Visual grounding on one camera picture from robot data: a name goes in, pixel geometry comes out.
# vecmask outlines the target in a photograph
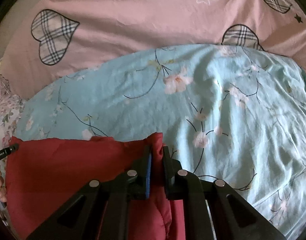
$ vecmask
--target pink bed sheet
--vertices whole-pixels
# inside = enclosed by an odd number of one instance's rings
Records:
[[[294,0],[41,0],[13,36],[0,71],[28,99],[80,69],[190,43],[263,49],[306,70],[306,16]]]

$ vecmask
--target red cloth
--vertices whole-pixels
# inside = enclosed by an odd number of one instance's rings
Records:
[[[23,142],[13,137],[11,144],[18,143],[19,150],[8,157],[6,187],[14,228],[25,239],[88,181],[114,179],[142,157],[145,145],[152,145],[150,198],[131,201],[129,239],[184,240],[183,203],[165,198],[162,138],[162,133],[132,142],[108,137]]]

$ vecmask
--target checkered heart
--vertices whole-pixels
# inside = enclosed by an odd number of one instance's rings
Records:
[[[287,2],[286,0],[263,0],[266,2],[268,6],[270,6],[273,10],[276,10],[280,13],[287,13],[292,4]]]
[[[55,65],[63,58],[79,24],[50,9],[38,13],[32,22],[31,33],[40,43],[40,60],[45,65]]]
[[[222,45],[233,45],[263,50],[258,36],[246,25],[236,24],[228,28],[222,38]]]

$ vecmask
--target light blue floral fabric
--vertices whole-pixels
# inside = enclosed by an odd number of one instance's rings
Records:
[[[306,75],[293,60],[215,45],[130,54],[44,88],[26,103],[16,136],[130,141],[154,132],[184,169],[224,179],[289,239],[297,234],[306,216]]]

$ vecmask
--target silver rivet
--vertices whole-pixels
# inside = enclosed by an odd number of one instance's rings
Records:
[[[179,170],[177,174],[179,174],[180,176],[186,176],[188,172],[186,170]]]
[[[91,180],[89,183],[90,187],[97,187],[98,185],[100,185],[100,182],[98,180]]]
[[[129,171],[127,172],[127,174],[128,174],[130,177],[134,177],[134,176],[137,175],[137,172],[136,172],[135,170],[129,170]]]
[[[217,185],[218,187],[223,187],[225,185],[225,182],[224,182],[224,180],[217,179],[215,181],[215,185]]]

